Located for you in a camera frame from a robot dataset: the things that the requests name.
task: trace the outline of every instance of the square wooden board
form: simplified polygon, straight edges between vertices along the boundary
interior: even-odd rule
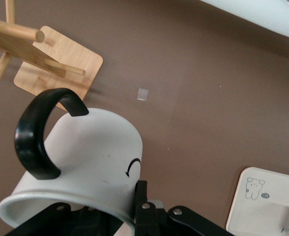
[[[67,71],[65,77],[61,78],[23,62],[14,78],[14,84],[34,95],[47,89],[69,88],[83,100],[103,58],[48,26],[43,26],[41,30],[45,34],[45,40],[42,43],[34,42],[35,47],[60,63],[85,70],[86,74],[82,76]]]

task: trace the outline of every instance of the white mug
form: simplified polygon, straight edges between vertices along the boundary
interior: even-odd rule
[[[57,102],[69,111],[43,132]],[[28,171],[0,202],[0,218],[17,227],[53,203],[109,213],[133,227],[135,185],[142,140],[135,127],[110,111],[89,108],[71,90],[41,93],[25,110],[15,133],[17,154]]]

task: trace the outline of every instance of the cartoon bear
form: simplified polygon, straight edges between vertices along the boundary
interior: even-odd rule
[[[255,178],[247,178],[246,198],[256,200],[259,196],[259,191],[262,189],[263,185],[264,185],[263,180]]]

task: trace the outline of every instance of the screw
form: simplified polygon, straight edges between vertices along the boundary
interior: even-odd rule
[[[58,206],[57,207],[57,210],[62,210],[62,209],[64,209],[64,206]]]
[[[180,210],[180,209],[174,209],[173,210],[173,213],[175,214],[175,215],[181,215],[181,214],[183,214],[183,212],[182,212],[182,210]]]
[[[149,208],[150,208],[150,204],[144,203],[144,204],[142,205],[142,208],[143,208],[143,209],[149,209]]]

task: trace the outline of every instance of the mug handle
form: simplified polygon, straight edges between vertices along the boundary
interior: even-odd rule
[[[15,150],[22,165],[36,179],[55,179],[61,171],[52,163],[44,146],[44,129],[48,117],[60,102],[72,117],[89,110],[70,89],[49,89],[39,94],[26,108],[15,130]]]

